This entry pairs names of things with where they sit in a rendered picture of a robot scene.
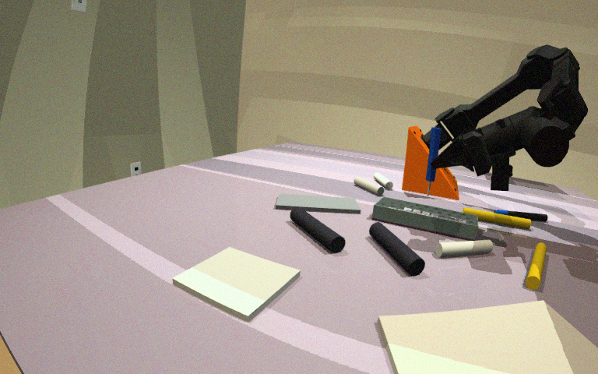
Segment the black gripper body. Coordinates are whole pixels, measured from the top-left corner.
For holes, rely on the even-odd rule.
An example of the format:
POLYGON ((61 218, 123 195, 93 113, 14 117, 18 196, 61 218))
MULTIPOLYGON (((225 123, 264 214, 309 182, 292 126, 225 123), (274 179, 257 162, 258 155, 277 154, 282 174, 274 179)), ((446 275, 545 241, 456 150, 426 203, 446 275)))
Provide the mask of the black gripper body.
POLYGON ((508 117, 478 129, 467 129, 463 134, 466 151, 477 177, 490 172, 491 155, 516 153, 520 150, 515 129, 508 117))

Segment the blue stylus with grey tip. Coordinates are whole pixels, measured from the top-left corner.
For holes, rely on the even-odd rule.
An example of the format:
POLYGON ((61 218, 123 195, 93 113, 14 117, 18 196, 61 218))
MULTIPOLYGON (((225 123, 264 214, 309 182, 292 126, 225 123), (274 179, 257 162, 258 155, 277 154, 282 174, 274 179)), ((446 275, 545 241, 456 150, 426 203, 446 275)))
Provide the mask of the blue stylus with grey tip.
POLYGON ((427 196, 429 196, 429 192, 430 192, 430 187, 431 187, 431 183, 434 182, 435 179, 435 175, 436 175, 436 168, 433 169, 431 167, 431 162, 433 160, 435 160, 435 158, 438 157, 438 151, 439 151, 439 143, 440 143, 440 134, 441 129, 440 128, 433 128, 431 127, 431 141, 430 141, 430 150, 429 150, 429 158, 428 158, 428 163, 427 163, 427 174, 426 174, 426 178, 425 181, 428 181, 428 191, 427 191, 427 196))

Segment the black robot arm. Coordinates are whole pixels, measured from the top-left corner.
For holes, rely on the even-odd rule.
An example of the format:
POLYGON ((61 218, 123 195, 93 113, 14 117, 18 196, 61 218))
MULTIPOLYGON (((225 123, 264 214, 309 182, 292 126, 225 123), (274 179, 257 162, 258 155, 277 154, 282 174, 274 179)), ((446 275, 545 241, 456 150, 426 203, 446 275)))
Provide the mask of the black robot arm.
MULTIPOLYGON (((453 142, 467 129, 475 129, 478 122, 521 94, 525 90, 541 89, 537 102, 541 108, 530 106, 508 116, 517 135, 520 149, 543 167, 560 164, 569 148, 569 140, 586 117, 588 108, 579 92, 579 63, 568 48, 548 44, 537 47, 522 60, 516 74, 483 95, 472 104, 460 104, 438 115, 434 128, 441 129, 439 150, 453 142), (454 139, 449 135, 450 131, 454 139)), ((515 153, 491 155, 491 190, 508 191, 513 175, 509 158, 515 153)))

